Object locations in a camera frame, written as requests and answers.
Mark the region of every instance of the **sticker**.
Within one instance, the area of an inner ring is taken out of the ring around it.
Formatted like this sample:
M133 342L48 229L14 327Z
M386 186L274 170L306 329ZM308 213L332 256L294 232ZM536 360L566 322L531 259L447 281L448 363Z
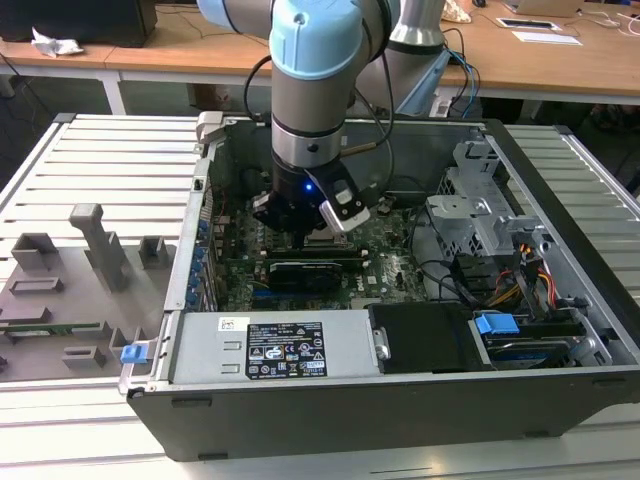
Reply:
M220 317L218 331L220 332L246 332L249 317Z
M248 320L245 374L251 380L327 376L321 322L250 324Z

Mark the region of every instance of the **wooden desk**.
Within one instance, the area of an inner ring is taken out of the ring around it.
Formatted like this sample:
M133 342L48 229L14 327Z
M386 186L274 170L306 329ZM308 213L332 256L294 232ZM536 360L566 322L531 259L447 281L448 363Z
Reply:
M246 77L258 60L269 55L266 40L230 33L207 22L195 9L158 6L156 11L156 30L144 48L115 48L106 59L107 68ZM270 74L271 64L259 72Z
M564 26L577 17L549 17L546 19L561 26L562 33L579 35L583 46L524 43L513 30L492 23L496 17L516 17L500 1L488 0L489 6L484 9L475 9L471 0L462 3L471 11L473 23L443 22L442 28L462 31L469 62L482 76L481 96L640 104L640 38L588 21ZM620 18L615 12L638 11L597 3L585 4L584 9L607 11L616 19ZM268 53L265 40L228 33L194 11L158 6L156 31L139 49L89 45L83 46L84 54L52 59L26 43L2 43L0 48L24 75L100 80L112 112L125 114L119 88L123 80L241 85L253 65ZM626 20L621 20L626 27ZM448 33L447 38L451 48L460 48L455 32ZM0 73L11 70L0 63ZM444 100L454 97L463 82L461 69L448 67L439 96ZM269 84L267 65L254 85Z
M627 20L616 16L616 12L629 15L637 11L630 7L596 3L585 3L583 9L605 11L612 19L621 20L624 28ZM488 1L487 8L474 9L471 6L468 10L473 17L471 24L443 22L442 28L457 27L464 35L467 58L482 77L480 95L640 104L640 38L625 36L617 29L607 29L587 20L576 22L580 17L515 15L497 0ZM583 46L521 42L513 35L514 29L499 28L492 23L497 17L554 22L562 28L562 32L557 33L576 35ZM595 15L582 18L604 19ZM449 32L446 36L449 46L459 51L457 33ZM460 85L463 81L461 69L449 67L442 85Z

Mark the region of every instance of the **aluminum profile table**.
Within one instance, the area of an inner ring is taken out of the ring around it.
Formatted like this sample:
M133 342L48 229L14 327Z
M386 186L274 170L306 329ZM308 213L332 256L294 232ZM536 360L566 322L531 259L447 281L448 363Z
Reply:
M105 227L123 243L149 232L175 243L198 158L194 130L195 118L182 117L79 115L53 124L0 195L0 280L13 268L10 250L21 232L48 231L57 245L84 245L66 222L76 202L103 203ZM638 298L633 199L575 138L546 127L511 133ZM516 198L530 208L522 194ZM604 410L561 438L179 464L165 457L116 381L0 384L0 478L640 477L637 405Z

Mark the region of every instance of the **white paper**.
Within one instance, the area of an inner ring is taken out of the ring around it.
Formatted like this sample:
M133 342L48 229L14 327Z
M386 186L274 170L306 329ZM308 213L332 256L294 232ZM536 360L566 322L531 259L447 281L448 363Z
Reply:
M33 32L31 45L36 47L40 53L48 55L49 57L56 58L58 55L72 55L74 53L84 52L75 40L50 38L42 35L35 28L32 28L31 31Z
M522 42L555 43L560 45L582 45L578 40L567 35L555 33L511 32Z

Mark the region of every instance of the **motherboard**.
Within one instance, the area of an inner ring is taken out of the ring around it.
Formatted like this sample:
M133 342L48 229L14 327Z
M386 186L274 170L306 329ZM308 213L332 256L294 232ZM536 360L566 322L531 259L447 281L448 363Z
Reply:
M254 219L249 202L229 199L225 211L214 216L221 311L363 309L426 298L407 248L406 210L376 210L347 234L315 230L303 249Z

